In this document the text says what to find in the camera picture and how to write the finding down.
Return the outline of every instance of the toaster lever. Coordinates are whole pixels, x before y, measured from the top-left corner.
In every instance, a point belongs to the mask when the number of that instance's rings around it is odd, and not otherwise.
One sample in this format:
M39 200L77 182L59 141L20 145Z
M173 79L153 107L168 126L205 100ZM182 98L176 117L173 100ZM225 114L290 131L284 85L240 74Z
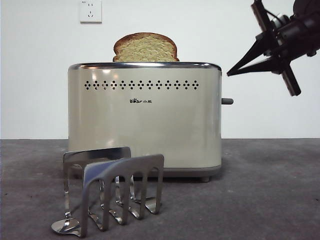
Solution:
M234 104L234 100L232 98L222 98L221 104L222 105L232 105L232 104Z

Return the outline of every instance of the toaster foot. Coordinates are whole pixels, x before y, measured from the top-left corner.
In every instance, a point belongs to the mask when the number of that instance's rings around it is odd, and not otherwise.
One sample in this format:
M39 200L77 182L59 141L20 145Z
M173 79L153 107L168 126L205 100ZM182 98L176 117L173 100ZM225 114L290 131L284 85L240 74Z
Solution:
M202 183L208 183L211 181L211 176L204 176L204 177L200 177L200 181Z

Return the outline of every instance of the bread crust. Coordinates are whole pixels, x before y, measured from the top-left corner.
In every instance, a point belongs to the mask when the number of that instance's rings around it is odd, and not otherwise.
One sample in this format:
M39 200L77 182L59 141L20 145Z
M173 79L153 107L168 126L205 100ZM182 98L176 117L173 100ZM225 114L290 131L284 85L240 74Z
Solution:
M169 42L173 46L173 58L177 62L179 62L179 59L177 58L177 46L176 46L175 42L172 41L169 37L167 37L165 35L161 35L161 34L154 33L154 32L137 32L137 33L126 35L126 36L122 37L121 39L119 39L118 41L116 41L116 43L113 46L113 51L116 54L116 56L113 57L112 61L115 62L116 60L118 60L119 54L120 54L120 49L123 44L125 44L129 41L132 41L132 40L142 39L144 37L149 37L149 36L155 36L155 37L161 38L162 40L164 40L166 42Z

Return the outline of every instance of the white wall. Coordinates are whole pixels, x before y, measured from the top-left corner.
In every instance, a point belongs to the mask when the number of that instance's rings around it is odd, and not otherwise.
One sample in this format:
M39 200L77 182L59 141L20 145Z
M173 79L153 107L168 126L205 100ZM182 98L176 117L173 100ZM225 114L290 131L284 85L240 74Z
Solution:
M226 77L260 28L253 0L102 0L102 24L80 24L80 0L1 0L1 138L68 137L67 70L111 62L114 43L135 32L172 38L181 61L223 69L223 138L320 137L319 56L292 63L302 89L290 97L279 75ZM264 0L292 14L294 0Z

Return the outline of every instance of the toast rack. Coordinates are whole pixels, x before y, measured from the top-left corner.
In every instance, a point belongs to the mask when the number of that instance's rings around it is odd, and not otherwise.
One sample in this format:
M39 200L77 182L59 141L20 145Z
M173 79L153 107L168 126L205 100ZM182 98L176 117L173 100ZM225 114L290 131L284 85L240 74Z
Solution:
M83 189L81 194L81 217L80 222L72 217L69 200L70 169L81 169ZM117 223L127 223L128 212L135 218L142 219L145 215L145 207L152 213L157 214L161 205L161 192L163 180L164 157L161 154L131 157L129 147L117 147L88 151L67 152L63 156L64 174L64 208L65 219L54 222L51 228L54 232L62 235L76 235L85 237L88 231L88 216L94 221L101 231L109 227L109 214ZM148 174L153 169L158 171L156 197L148 197L147 184ZM142 175L141 198L135 196L134 174ZM124 178L123 198L120 191L120 177ZM102 220L89 208L89 189L93 182L99 182L100 207L103 211ZM120 216L114 209L110 209L111 185L115 182L115 202L122 207ZM139 211L131 207L129 198L140 204Z

